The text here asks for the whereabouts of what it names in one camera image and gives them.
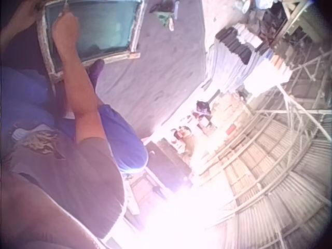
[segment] man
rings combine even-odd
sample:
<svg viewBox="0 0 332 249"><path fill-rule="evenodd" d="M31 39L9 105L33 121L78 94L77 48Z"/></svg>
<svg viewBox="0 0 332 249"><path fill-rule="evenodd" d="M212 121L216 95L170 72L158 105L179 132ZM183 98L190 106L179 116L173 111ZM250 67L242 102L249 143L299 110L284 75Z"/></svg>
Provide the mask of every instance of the man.
<svg viewBox="0 0 332 249"><path fill-rule="evenodd" d="M34 0L25 1L2 30L2 52L16 34L35 21L35 4ZM2 68L2 151L6 152L2 154L2 171L39 187L95 236L105 238L124 211L125 194L109 150L98 98L77 54L78 36L79 23L70 12L52 27L63 63L68 105L75 116L75 142L57 130L58 121L49 111L53 103L46 101L48 89L39 87L44 85L43 77ZM11 86L19 86L18 81L25 83L26 90L34 90L22 92L16 87L14 91Z"/></svg>
<svg viewBox="0 0 332 249"><path fill-rule="evenodd" d="M24 27L18 26L20 31L29 27L32 22L23 20L27 23ZM6 48L9 40L14 35L12 31L4 29L2 31L2 52ZM104 67L102 60L97 60L89 68L89 78L95 90L98 76ZM36 71L21 70L19 72L3 67L2 92L3 92L3 119L1 142L3 144L1 153L7 154L16 142L18 132L12 134L17 127L32 129L44 123L51 128L57 128L64 132L71 139L75 139L75 120L74 115L64 113L67 105L66 94L63 82L56 84L56 98L50 88L50 83L45 77ZM148 161L148 153L142 141L137 137L132 127L113 110L109 105L104 104L98 97L98 110L101 116L102 125L105 130L106 138L112 148L114 159L122 173L133 174L142 171Z"/></svg>

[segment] window frame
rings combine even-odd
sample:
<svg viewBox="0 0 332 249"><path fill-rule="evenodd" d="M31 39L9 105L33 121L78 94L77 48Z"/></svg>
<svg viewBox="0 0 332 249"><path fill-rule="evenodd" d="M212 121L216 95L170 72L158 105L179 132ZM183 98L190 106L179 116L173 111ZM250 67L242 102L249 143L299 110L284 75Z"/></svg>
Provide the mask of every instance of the window frame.
<svg viewBox="0 0 332 249"><path fill-rule="evenodd" d="M47 37L47 21L46 21L46 7L48 5L58 3L58 2L65 2L65 0L45 0L42 3L42 11L41 15L37 18L37 34L38 34L38 41L39 46L41 49L41 53L43 55L44 64L50 78L51 83L55 84L63 79L63 71L60 70L56 72L50 50L49 50L49 43ZM105 56L100 56L91 60L87 60L82 62L84 67L90 66L94 61L97 59L103 59L105 64L112 63L120 60L125 59L137 59L141 56L141 54L137 51L137 44L140 36L140 31L143 23L143 16L146 9L146 1L141 0L139 6L137 8L136 16L134 22L132 24L132 33L130 37L129 48L122 52L116 52L113 54L108 54Z"/></svg>

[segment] bucket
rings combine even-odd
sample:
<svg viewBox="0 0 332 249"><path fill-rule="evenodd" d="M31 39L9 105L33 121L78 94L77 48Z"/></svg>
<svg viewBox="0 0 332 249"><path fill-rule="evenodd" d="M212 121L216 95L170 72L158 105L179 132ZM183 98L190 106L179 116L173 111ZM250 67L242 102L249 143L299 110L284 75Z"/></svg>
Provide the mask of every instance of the bucket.
<svg viewBox="0 0 332 249"><path fill-rule="evenodd" d="M250 0L236 0L235 7L246 14L250 8Z"/></svg>

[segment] blue shorts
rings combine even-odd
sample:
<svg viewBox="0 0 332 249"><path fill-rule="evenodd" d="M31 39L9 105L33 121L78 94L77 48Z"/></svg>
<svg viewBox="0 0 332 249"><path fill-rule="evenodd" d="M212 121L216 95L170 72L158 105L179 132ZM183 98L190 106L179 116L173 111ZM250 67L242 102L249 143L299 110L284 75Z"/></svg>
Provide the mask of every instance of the blue shorts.
<svg viewBox="0 0 332 249"><path fill-rule="evenodd" d="M57 117L55 98L44 76L32 70L18 72L3 67L1 82L2 155L12 149L11 135L16 128L33 129L43 123L74 139L75 120ZM148 153L133 128L109 105L100 106L99 113L120 171L128 174L142 171Z"/></svg>

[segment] glass pane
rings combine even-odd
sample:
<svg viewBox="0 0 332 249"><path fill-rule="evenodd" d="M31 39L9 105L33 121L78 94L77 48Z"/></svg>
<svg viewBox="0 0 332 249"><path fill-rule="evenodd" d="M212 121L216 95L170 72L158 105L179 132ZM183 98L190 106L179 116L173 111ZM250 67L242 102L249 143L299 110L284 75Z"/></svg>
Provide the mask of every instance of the glass pane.
<svg viewBox="0 0 332 249"><path fill-rule="evenodd" d="M52 40L51 27L62 12L63 5L64 2L59 2L46 7L49 49L57 72L61 70L62 64ZM69 1L69 6L80 23L77 50L82 61L129 48L139 2Z"/></svg>

